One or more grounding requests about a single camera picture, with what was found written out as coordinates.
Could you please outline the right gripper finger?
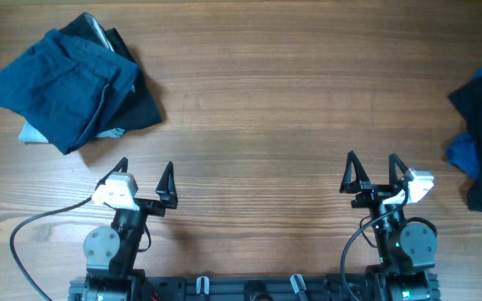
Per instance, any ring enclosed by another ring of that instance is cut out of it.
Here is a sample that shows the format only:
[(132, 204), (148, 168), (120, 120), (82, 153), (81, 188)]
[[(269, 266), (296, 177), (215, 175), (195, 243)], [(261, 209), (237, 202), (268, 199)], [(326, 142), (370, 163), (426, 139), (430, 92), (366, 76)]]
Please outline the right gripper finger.
[(342, 177), (340, 193), (358, 193), (370, 186), (370, 179), (355, 152), (346, 157), (346, 168)]
[(398, 157), (397, 154), (393, 153), (388, 157), (388, 167), (389, 167), (389, 184), (391, 186), (397, 186), (400, 182), (400, 177), (397, 176), (397, 171), (402, 172), (403, 175), (408, 170), (408, 167), (403, 163), (403, 161)]

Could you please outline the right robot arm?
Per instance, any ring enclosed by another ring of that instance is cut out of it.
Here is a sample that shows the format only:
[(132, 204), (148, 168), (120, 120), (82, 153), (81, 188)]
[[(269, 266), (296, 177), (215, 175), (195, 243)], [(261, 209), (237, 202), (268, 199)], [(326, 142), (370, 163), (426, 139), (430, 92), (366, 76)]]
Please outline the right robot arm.
[[(421, 217), (404, 216), (403, 208), (423, 199), (433, 188), (434, 176), (417, 171), (391, 154), (388, 183), (373, 184), (354, 151), (346, 157), (340, 192), (353, 194), (353, 208), (369, 210), (369, 221), (359, 226), (341, 254), (340, 295), (344, 300), (439, 300), (435, 266), (437, 228)], [(346, 273), (346, 256), (359, 236), (371, 228), (379, 263), (358, 276)]]

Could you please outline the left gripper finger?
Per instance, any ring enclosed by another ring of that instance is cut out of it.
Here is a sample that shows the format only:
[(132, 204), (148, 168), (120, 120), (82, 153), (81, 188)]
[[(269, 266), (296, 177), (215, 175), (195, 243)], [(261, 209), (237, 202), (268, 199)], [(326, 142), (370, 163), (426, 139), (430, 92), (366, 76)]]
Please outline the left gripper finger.
[(161, 201), (176, 201), (177, 190), (174, 180), (174, 165), (171, 161), (167, 163), (162, 177), (156, 187), (156, 194)]
[(127, 172), (128, 170), (128, 159), (126, 157), (122, 157), (119, 162), (105, 175), (103, 176), (96, 184), (96, 188), (98, 188), (101, 185), (105, 184), (105, 181), (107, 178), (113, 173), (113, 172)]

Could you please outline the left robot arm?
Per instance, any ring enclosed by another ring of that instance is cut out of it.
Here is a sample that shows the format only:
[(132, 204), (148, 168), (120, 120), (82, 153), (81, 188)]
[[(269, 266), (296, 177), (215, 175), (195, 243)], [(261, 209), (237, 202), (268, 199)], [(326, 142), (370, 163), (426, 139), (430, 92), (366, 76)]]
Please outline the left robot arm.
[(84, 241), (87, 260), (82, 292), (74, 296), (82, 301), (158, 300), (159, 297), (146, 278), (135, 269), (136, 255), (143, 235), (149, 235), (146, 220), (149, 216), (164, 217), (166, 210), (176, 209), (177, 189), (174, 165), (168, 162), (156, 187), (157, 200), (138, 198), (138, 185), (128, 172), (128, 159), (122, 158), (113, 171), (97, 184), (91, 200), (115, 210), (108, 227), (97, 227)]

